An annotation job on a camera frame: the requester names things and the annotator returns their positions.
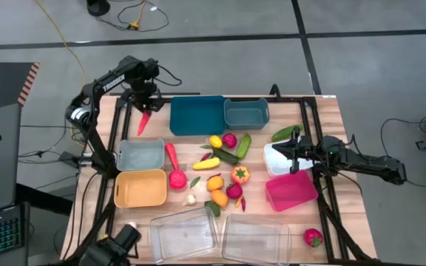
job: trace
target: gray floor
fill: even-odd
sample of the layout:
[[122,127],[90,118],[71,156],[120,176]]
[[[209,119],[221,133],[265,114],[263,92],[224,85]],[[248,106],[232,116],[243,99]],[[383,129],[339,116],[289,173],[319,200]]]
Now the gray floor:
[[[119,32],[90,17],[84,0],[42,0],[68,41],[104,41],[205,35],[297,33],[294,11],[286,0],[152,0],[169,15],[170,25],[153,33]],[[426,29],[426,1],[299,0],[308,33]],[[129,3],[113,3],[106,19]],[[130,18],[135,10],[127,13]],[[156,27],[163,17],[146,11],[143,21]],[[0,44],[59,42],[51,23],[32,0],[0,0]],[[383,154],[382,122],[390,117],[420,120],[426,115],[426,35],[310,39],[314,64],[326,95],[337,95],[348,137],[356,135],[366,154]],[[78,47],[87,80],[100,77],[126,55],[153,57],[183,79],[164,92],[263,94],[277,83],[283,94],[310,95],[308,69],[300,40],[218,41],[192,44],[144,44]],[[37,61],[38,76],[22,112],[22,123],[62,125],[63,112],[78,93],[82,78],[76,61],[62,48],[0,50],[0,61]],[[47,149],[62,129],[21,129],[20,151]],[[426,151],[416,140],[418,127],[390,122],[384,133],[391,156],[407,166],[409,180],[426,184]],[[56,151],[80,152],[66,135]],[[47,155],[44,159],[54,159]],[[37,187],[75,173],[63,164],[19,165],[18,181]],[[70,194],[74,179],[42,190]],[[426,265],[426,188],[394,186],[359,176],[379,258]],[[30,262],[56,259],[53,234],[61,247],[67,218],[32,211],[35,233]]]

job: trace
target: yellow bin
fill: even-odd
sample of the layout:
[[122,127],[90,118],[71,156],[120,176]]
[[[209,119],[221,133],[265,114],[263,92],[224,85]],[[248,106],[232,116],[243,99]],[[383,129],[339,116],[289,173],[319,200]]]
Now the yellow bin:
[[167,199],[166,172],[124,171],[116,177],[115,204],[118,208],[162,205]]

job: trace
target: magenta bin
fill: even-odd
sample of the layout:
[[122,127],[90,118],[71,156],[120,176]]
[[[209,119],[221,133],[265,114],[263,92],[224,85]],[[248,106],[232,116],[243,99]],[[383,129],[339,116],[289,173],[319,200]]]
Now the magenta bin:
[[284,174],[266,183],[267,201],[274,211],[284,211],[318,197],[307,171]]

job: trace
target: wooden tabletop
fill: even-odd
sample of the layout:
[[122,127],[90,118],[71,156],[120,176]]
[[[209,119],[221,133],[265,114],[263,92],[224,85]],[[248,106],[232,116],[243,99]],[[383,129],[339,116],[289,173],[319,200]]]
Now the wooden tabletop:
[[[117,97],[115,96],[108,96],[101,99],[101,113],[98,117],[98,132],[105,145],[107,145],[109,139],[109,132],[112,125],[112,117],[115,109],[116,98]],[[332,135],[347,142],[337,99],[317,96],[317,105],[323,134]],[[238,139],[240,139],[246,132],[249,133],[252,137],[251,148],[249,149],[246,158],[241,162],[241,164],[247,166],[251,172],[251,179],[249,183],[243,186],[244,195],[247,199],[247,208],[244,214],[272,219],[288,225],[291,234],[291,252],[289,255],[290,263],[327,262],[324,245],[321,245],[318,248],[310,248],[304,243],[301,237],[301,234],[307,228],[316,228],[321,230],[320,216],[316,201],[307,202],[279,213],[274,212],[269,203],[266,202],[264,187],[266,181],[270,180],[270,177],[268,176],[266,165],[264,164],[263,160],[264,145],[271,142],[271,136],[279,129],[293,124],[302,123],[302,116],[298,103],[270,103],[268,107],[271,119],[263,129],[259,131],[234,131],[234,134],[238,136]],[[152,208],[117,208],[115,214],[115,226],[113,227],[112,235],[115,236],[128,222],[136,222],[138,224],[138,230],[142,234],[142,240],[138,243],[139,259],[133,259],[131,261],[133,264],[154,263],[152,260],[151,248],[149,246],[149,223],[152,219],[166,216],[168,214],[175,214],[181,211],[187,211],[193,208],[203,207],[203,202],[210,200],[210,196],[209,193],[205,191],[202,192],[201,190],[206,187],[206,179],[213,174],[220,172],[225,179],[225,184],[228,185],[230,182],[229,176],[231,173],[231,166],[226,163],[221,163],[218,168],[211,171],[192,170],[192,165],[207,152],[207,150],[200,148],[200,146],[209,143],[208,137],[174,136],[169,130],[169,116],[170,104],[167,103],[159,112],[153,113],[143,134],[140,137],[137,137],[136,132],[139,121],[141,119],[141,114],[138,110],[133,109],[128,140],[146,141],[162,138],[166,143],[173,143],[177,152],[180,169],[185,171],[188,180],[191,181],[198,176],[201,177],[200,182],[194,187],[194,190],[196,189],[195,196],[197,197],[197,204],[196,206],[192,207],[183,207],[181,203],[186,198],[186,195],[190,194],[191,191],[186,189],[185,191],[178,192],[169,188],[167,201],[162,206]],[[117,138],[115,149],[118,148],[118,144],[121,140],[123,118],[124,111],[121,113],[120,123],[116,134]],[[308,110],[308,119],[310,120],[314,142],[316,142],[315,128],[310,109]],[[168,174],[170,171],[172,171],[172,165],[170,164],[167,156],[165,161],[164,170]],[[72,238],[72,244],[68,252],[69,255],[75,250],[77,246],[79,228],[81,229],[82,240],[92,227],[101,176],[98,175],[95,177],[87,189],[87,194],[85,196],[86,198],[84,200],[82,225],[80,225],[80,211],[83,192],[87,186],[88,179],[94,173],[95,171],[88,167],[83,168],[81,171],[75,202],[75,230]],[[346,174],[351,178],[356,179],[355,174]],[[333,180],[337,194],[339,210],[341,213],[342,224],[365,253],[367,253],[369,256],[376,257],[376,251],[368,224],[368,218],[366,217],[365,207],[361,194],[359,193],[359,189],[354,183],[345,179],[344,177],[337,176],[334,177]],[[324,193],[324,195],[328,200],[328,193]],[[243,212],[240,210],[240,208],[235,208],[234,203],[230,201],[227,209],[222,211],[220,217],[216,218],[219,232],[222,231],[223,224],[228,214],[243,214]],[[331,224],[330,229],[335,257],[339,258],[336,232],[333,228],[333,225]],[[67,228],[62,256],[65,254],[65,251],[69,245],[71,232],[72,217],[70,217],[70,223]],[[220,253],[220,249],[218,249],[214,253],[190,258],[176,263],[217,264],[234,262],[223,259]]]

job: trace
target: table leg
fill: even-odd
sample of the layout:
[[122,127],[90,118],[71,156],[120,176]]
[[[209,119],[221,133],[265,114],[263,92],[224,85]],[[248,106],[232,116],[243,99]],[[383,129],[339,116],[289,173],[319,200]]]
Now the table leg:
[[16,184],[16,204],[28,202],[31,207],[52,211],[56,214],[70,215],[73,202],[26,185]]

